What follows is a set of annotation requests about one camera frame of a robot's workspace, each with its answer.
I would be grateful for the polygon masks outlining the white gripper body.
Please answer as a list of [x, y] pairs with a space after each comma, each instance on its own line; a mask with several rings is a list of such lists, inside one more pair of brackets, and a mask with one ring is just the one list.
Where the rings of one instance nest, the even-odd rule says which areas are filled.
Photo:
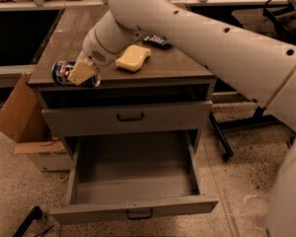
[[82, 44], [82, 54], [97, 66], [107, 66], [130, 45], [140, 41], [145, 34], [119, 24], [110, 11], [89, 30]]

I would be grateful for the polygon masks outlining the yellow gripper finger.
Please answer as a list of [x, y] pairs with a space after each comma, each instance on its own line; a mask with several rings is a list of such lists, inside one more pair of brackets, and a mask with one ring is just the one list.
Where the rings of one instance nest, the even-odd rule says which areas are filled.
[[96, 70], [87, 60], [79, 60], [69, 72], [68, 81], [74, 85], [81, 85], [96, 74]]

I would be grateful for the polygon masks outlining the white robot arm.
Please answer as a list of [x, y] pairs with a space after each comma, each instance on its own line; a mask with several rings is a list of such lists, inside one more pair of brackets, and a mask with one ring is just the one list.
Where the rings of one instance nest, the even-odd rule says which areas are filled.
[[[106, 66], [142, 34], [168, 40], [296, 132], [296, 45], [175, 6], [171, 0], [108, 0], [78, 58]], [[266, 237], [296, 237], [296, 138], [283, 161], [265, 218]]]

